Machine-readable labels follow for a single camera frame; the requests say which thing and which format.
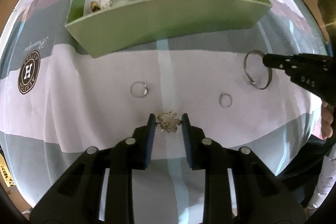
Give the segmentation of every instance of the black pants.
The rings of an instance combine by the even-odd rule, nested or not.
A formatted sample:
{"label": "black pants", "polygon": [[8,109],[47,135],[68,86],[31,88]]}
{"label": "black pants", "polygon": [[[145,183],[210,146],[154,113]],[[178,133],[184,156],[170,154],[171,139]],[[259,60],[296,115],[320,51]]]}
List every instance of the black pants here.
{"label": "black pants", "polygon": [[332,143],[311,135],[296,157],[278,175],[303,208],[307,207],[322,169],[324,155]]}

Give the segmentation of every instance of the round black logo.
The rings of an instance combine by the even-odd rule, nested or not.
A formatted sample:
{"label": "round black logo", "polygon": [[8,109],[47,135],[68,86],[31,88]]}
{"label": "round black logo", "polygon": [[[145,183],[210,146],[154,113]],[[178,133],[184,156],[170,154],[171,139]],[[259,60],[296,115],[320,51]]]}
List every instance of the round black logo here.
{"label": "round black logo", "polygon": [[20,73],[17,85],[22,94],[26,94],[34,87],[37,75],[40,69],[40,54],[38,51],[32,51],[25,58]]}

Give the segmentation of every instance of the green box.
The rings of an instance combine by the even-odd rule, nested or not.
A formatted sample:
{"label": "green box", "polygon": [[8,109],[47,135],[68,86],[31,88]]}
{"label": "green box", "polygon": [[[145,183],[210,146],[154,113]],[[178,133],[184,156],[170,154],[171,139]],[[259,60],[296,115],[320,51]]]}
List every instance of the green box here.
{"label": "green box", "polygon": [[192,33],[249,29],[271,8],[269,0],[136,0],[84,15],[72,0],[66,28],[92,56]]}

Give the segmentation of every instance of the silver screw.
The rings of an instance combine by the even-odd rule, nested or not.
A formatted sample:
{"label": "silver screw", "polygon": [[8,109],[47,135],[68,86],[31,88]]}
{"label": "silver screw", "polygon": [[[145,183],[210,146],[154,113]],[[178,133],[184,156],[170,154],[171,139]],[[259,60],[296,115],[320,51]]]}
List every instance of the silver screw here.
{"label": "silver screw", "polygon": [[208,138],[204,138],[202,140],[202,144],[204,144],[204,145],[211,145],[212,144],[212,140],[210,140]]}
{"label": "silver screw", "polygon": [[135,138],[128,138],[128,139],[125,140],[125,143],[128,144],[128,145],[132,145],[132,144],[136,143],[136,140],[135,140]]}
{"label": "silver screw", "polygon": [[98,148],[95,147],[95,146],[90,146],[87,150],[86,150],[86,153],[92,155],[94,153],[96,153],[98,151]]}
{"label": "silver screw", "polygon": [[247,146],[243,146],[241,149],[240,149],[240,152],[245,154],[245,155],[248,155],[249,153],[251,153],[251,149],[248,148]]}

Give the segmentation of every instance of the jewelry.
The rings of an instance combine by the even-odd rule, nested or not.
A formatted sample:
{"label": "jewelry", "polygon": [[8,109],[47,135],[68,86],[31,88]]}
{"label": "jewelry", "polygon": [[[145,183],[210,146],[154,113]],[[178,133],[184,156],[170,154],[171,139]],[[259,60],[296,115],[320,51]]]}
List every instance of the jewelry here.
{"label": "jewelry", "polygon": [[261,58],[263,58],[265,56],[265,54],[262,51],[253,50],[253,51],[248,52],[247,55],[244,58],[244,71],[245,71],[245,74],[247,75],[247,77],[250,80],[250,84],[258,90],[265,90],[266,88],[268,88],[268,86],[270,85],[270,83],[272,81],[272,76],[273,76],[272,68],[268,68],[268,82],[267,82],[266,86],[263,87],[263,88],[257,86],[254,79],[248,74],[247,69],[246,69],[246,61],[247,61],[247,57],[249,56],[249,54],[257,54],[257,55],[260,55]]}
{"label": "jewelry", "polygon": [[174,111],[159,115],[157,117],[160,122],[158,129],[162,132],[166,131],[168,133],[175,133],[177,131],[177,126],[182,123],[180,119],[176,119],[175,117],[176,112]]}
{"label": "jewelry", "polygon": [[[134,87],[135,87],[135,85],[142,85],[142,86],[143,86],[143,94],[138,95],[138,94],[134,91]],[[135,98],[143,98],[143,97],[145,97],[145,95],[146,95],[147,92],[148,92],[148,87],[147,87],[147,85],[146,85],[144,82],[137,81],[137,82],[134,82],[134,83],[131,85],[130,92],[131,92],[132,96],[135,97]]]}
{"label": "jewelry", "polygon": [[[222,100],[223,100],[224,97],[228,97],[230,99],[230,103],[229,104],[225,105],[225,104],[222,103]],[[220,95],[220,97],[219,97],[219,104],[223,108],[230,107],[232,105],[232,96],[230,94],[228,94],[228,93],[222,93]]]}

